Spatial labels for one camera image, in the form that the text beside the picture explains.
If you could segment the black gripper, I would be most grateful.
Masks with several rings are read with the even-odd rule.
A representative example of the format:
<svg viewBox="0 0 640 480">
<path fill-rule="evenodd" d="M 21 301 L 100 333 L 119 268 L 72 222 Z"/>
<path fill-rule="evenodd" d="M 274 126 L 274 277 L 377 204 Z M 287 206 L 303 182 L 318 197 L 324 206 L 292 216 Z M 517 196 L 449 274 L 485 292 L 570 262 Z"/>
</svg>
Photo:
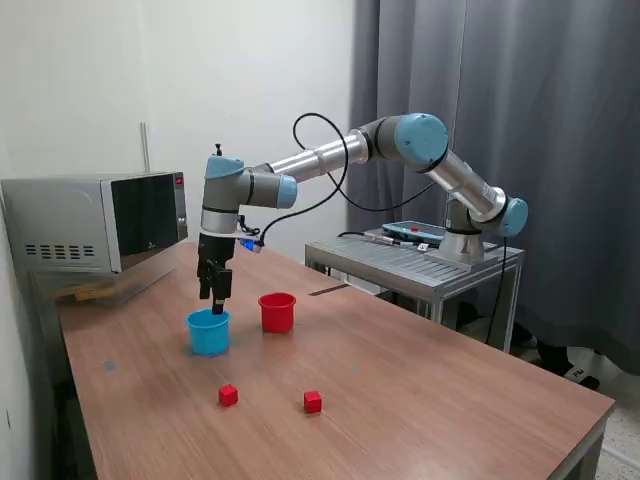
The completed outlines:
<svg viewBox="0 0 640 480">
<path fill-rule="evenodd" d="M 231 297 L 231 269 L 221 267 L 233 258 L 235 239 L 199 234 L 197 277 L 199 280 L 199 298 L 209 299 L 212 293 L 214 315 L 222 314 L 224 305 Z"/>
</svg>

